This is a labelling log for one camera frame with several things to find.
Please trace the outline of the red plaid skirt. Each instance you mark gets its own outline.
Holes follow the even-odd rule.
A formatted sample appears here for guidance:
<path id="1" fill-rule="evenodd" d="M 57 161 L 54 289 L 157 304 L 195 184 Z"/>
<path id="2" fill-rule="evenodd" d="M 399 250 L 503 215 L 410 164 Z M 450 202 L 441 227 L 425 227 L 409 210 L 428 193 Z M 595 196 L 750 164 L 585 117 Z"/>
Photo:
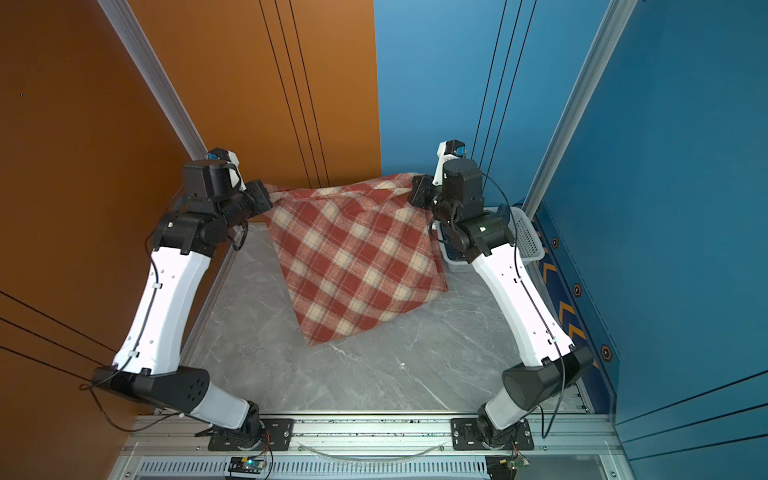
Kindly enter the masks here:
<path id="1" fill-rule="evenodd" d="M 264 219 L 308 344 L 371 330 L 447 292 L 428 213 L 408 201 L 413 178 L 268 186 Z"/>

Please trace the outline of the white plastic laundry basket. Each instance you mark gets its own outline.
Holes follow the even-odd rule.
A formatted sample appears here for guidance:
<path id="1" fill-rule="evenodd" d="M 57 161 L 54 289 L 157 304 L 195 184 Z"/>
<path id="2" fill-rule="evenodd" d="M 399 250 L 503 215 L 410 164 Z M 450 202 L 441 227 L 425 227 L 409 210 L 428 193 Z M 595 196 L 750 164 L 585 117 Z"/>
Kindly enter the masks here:
<path id="1" fill-rule="evenodd" d="M 523 265 L 527 266 L 542 260 L 545 256 L 544 246 L 525 212 L 517 206 L 509 208 L 503 206 L 501 216 L 508 221 L 510 230 L 519 235 L 518 251 Z M 445 229 L 438 221 L 434 221 L 431 225 L 430 233 L 438 240 L 441 256 L 448 270 L 453 273 L 471 272 L 471 265 L 447 243 L 447 235 L 444 231 Z"/>

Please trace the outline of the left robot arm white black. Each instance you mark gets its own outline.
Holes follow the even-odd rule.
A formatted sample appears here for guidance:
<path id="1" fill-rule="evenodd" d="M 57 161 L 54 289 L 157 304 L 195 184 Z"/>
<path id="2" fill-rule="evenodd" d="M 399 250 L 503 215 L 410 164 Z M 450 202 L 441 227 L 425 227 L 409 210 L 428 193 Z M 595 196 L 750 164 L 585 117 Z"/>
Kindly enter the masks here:
<path id="1" fill-rule="evenodd" d="M 266 438 L 259 408 L 181 363 L 181 343 L 202 277 L 218 247 L 240 249 L 235 227 L 268 212 L 263 183 L 244 181 L 235 153 L 216 148 L 183 168 L 183 193 L 149 235 L 150 267 L 137 311 L 109 366 L 85 390 L 103 390 L 207 424 L 209 447 L 252 450 Z"/>

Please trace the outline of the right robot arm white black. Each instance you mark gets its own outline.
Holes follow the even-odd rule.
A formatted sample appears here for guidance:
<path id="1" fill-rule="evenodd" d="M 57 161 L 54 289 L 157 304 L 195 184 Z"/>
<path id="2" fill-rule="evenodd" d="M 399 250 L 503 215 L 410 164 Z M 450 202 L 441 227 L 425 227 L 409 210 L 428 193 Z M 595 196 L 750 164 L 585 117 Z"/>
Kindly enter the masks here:
<path id="1" fill-rule="evenodd" d="M 503 372 L 500 392 L 478 411 L 482 442 L 501 448 L 528 414 L 563 397 L 593 355 L 576 346 L 548 310 L 525 269 L 517 234 L 485 210 L 483 173 L 474 161 L 453 154 L 440 158 L 435 176 L 414 179 L 409 202 L 433 214 L 448 244 L 480 275 L 517 344 L 520 363 Z"/>

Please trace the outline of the left green circuit board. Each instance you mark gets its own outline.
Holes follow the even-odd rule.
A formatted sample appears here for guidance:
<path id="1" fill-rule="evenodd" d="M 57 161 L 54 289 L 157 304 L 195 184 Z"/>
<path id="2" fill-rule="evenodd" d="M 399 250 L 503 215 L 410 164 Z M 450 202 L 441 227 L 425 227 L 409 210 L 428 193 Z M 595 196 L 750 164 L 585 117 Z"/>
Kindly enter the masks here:
<path id="1" fill-rule="evenodd" d="M 235 479 L 264 479 L 268 471 L 268 462 L 263 458 L 233 456 L 227 467 L 227 476 Z"/>

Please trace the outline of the green circuit board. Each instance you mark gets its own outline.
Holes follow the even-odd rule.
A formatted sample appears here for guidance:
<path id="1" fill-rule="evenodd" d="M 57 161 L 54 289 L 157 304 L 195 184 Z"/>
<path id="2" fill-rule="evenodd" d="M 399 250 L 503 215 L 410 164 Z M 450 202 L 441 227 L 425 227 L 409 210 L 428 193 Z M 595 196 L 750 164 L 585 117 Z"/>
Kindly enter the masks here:
<path id="1" fill-rule="evenodd" d="M 515 480 L 522 468 L 530 465 L 526 458 L 486 456 L 486 473 L 490 480 Z"/>
<path id="2" fill-rule="evenodd" d="M 264 479 L 268 471 L 268 462 L 263 458 L 233 456 L 227 467 L 227 476 L 235 479 Z"/>

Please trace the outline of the right green circuit board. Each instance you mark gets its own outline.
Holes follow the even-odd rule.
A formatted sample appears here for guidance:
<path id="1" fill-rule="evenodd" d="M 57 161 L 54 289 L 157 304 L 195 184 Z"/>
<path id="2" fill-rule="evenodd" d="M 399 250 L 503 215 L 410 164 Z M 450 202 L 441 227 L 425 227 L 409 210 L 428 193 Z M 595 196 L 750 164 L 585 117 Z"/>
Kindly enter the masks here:
<path id="1" fill-rule="evenodd" d="M 490 480 L 515 480 L 522 468 L 530 465 L 526 458 L 486 456 L 486 473 Z"/>

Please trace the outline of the left aluminium corner post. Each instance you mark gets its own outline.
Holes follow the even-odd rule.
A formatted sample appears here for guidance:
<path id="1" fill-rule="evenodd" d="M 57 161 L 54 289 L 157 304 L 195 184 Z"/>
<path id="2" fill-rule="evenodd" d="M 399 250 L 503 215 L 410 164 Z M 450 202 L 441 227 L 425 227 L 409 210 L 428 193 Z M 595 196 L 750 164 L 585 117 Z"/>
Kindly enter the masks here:
<path id="1" fill-rule="evenodd" d="M 191 160 L 207 157 L 206 147 L 128 1 L 99 0 L 139 73 L 155 97 Z"/>

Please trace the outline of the aluminium corner post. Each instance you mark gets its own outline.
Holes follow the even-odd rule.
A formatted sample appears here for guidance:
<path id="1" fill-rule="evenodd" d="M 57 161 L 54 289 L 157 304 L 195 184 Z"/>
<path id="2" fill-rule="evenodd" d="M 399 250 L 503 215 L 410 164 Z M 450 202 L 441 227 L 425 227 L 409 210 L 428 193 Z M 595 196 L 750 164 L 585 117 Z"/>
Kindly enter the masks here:
<path id="1" fill-rule="evenodd" d="M 634 12 L 637 0 L 610 1 L 523 204 L 532 218 L 556 174 Z"/>
<path id="2" fill-rule="evenodd" d="M 99 0 L 139 73 L 155 97 L 191 160 L 207 157 L 206 147 L 128 1 Z"/>

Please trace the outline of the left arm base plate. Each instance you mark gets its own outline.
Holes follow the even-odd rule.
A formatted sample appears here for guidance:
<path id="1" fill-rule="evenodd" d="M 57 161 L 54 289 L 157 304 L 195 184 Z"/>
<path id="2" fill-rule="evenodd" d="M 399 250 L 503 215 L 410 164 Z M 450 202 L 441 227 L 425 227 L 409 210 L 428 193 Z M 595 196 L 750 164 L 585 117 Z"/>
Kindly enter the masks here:
<path id="1" fill-rule="evenodd" d="M 294 420 L 287 417 L 267 418 L 247 422 L 238 430 L 212 427 L 200 435 L 209 438 L 209 451 L 284 452 L 289 450 L 294 424 Z"/>

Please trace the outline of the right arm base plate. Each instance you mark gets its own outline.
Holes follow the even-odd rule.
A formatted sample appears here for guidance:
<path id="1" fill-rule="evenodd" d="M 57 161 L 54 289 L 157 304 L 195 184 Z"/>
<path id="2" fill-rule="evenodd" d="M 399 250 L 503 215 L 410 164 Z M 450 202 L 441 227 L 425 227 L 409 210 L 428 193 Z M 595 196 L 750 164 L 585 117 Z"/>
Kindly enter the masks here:
<path id="1" fill-rule="evenodd" d="M 532 451 L 535 448 L 526 419 L 498 430 L 485 418 L 457 417 L 450 420 L 450 427 L 453 449 L 457 451 Z"/>

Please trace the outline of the aluminium front rail frame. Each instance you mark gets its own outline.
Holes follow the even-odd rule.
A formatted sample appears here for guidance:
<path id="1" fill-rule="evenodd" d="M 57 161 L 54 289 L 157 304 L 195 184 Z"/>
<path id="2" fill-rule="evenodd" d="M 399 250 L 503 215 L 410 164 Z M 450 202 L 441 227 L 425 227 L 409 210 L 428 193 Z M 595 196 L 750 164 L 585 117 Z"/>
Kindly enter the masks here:
<path id="1" fill-rule="evenodd" d="M 264 479 L 489 479 L 486 456 L 526 458 L 516 479 L 631 479 L 634 474 L 609 420 L 565 414 L 541 437 L 541 421 L 527 419 L 532 451 L 453 449 L 450 420 L 459 413 L 263 415 L 291 418 L 288 451 L 209 451 L 202 424 L 188 418 L 143 416 L 109 474 L 112 479 L 235 479 L 230 458 L 268 462 Z"/>

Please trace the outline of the right aluminium corner post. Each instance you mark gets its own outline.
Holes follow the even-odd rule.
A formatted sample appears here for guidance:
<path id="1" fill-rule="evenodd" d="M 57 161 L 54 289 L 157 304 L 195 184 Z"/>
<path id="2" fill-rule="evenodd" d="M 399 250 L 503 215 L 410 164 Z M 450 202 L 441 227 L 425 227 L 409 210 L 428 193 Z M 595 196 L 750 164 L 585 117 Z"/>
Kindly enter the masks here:
<path id="1" fill-rule="evenodd" d="M 610 1 L 523 204 L 532 218 L 556 174 L 634 12 L 637 0 Z"/>

